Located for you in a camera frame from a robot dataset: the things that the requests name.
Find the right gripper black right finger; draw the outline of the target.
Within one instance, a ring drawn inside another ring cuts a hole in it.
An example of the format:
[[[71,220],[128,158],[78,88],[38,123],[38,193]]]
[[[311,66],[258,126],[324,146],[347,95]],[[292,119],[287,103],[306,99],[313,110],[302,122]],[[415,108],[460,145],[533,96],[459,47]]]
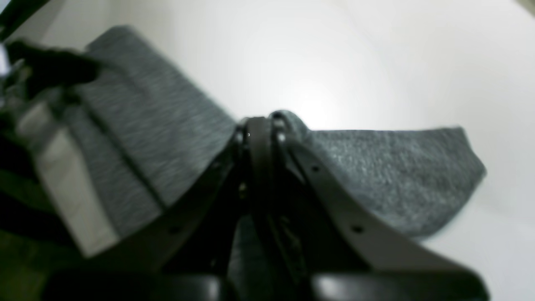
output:
[[[260,239],[278,300],[487,301],[472,270],[366,210],[283,118],[260,118]]]

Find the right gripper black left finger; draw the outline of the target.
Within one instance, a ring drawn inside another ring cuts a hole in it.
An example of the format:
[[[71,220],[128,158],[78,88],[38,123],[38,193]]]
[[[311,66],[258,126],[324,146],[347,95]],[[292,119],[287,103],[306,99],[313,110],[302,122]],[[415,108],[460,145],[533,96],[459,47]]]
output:
[[[262,118],[246,119],[161,217],[78,268],[44,301],[238,301],[227,273],[242,215],[262,213]]]

